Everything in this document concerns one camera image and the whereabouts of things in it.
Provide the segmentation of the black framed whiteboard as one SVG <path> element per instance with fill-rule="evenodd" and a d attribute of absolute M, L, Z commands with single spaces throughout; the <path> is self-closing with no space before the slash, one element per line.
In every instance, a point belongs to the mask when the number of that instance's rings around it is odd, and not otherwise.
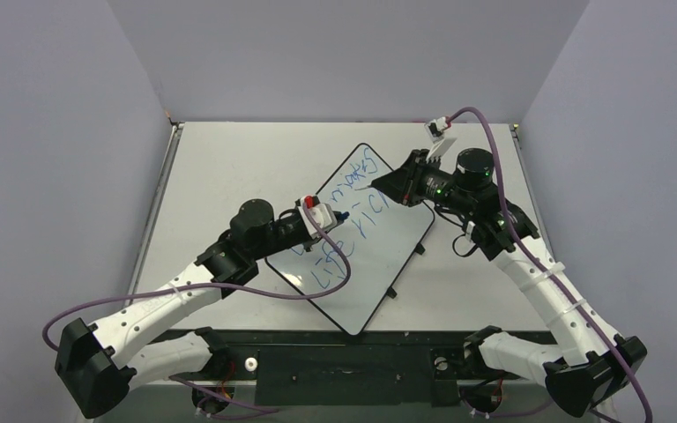
<path fill-rule="evenodd" d="M 390 171 L 370 145 L 356 145 L 316 193 L 333 210 L 349 212 L 329 233 L 340 250 L 321 241 L 310 251 L 298 246 L 265 260 L 299 293 L 340 286 L 312 303 L 348 335 L 365 329 L 435 221 L 424 204 L 407 208 L 375 189 L 354 190 Z"/>

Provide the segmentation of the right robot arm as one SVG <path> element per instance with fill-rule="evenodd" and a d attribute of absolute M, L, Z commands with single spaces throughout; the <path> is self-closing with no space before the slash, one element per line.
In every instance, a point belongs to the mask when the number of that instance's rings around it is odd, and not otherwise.
<path fill-rule="evenodd" d="M 647 355 L 645 345 L 608 324 L 568 281 L 538 228 L 495 182 L 501 173 L 498 156 L 466 149 L 449 174 L 427 155 L 427 150 L 411 151 L 399 168 L 373 179 L 371 188 L 406 207 L 430 202 L 459 217 L 476 249 L 510 278 L 555 341 L 541 345 L 488 326 L 465 341 L 464 369 L 474 376 L 499 370 L 535 382 L 575 418 L 634 381 Z"/>

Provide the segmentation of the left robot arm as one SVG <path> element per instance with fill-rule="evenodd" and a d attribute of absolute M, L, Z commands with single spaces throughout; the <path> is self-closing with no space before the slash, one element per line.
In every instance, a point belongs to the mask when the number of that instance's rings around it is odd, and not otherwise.
<path fill-rule="evenodd" d="M 276 215 L 263 199 L 243 203 L 229 228 L 183 271 L 155 291 L 126 295 L 126 307 L 91 323 L 67 323 L 56 351 L 55 371 L 81 414 L 95 419 L 118 406 L 135 388 L 169 376 L 200 373 L 216 379 L 227 370 L 227 354 L 212 329 L 192 330 L 159 341 L 172 326 L 235 291 L 248 287 L 261 259 L 298 245 L 310 249 L 349 217 L 316 196 L 301 197 Z"/>

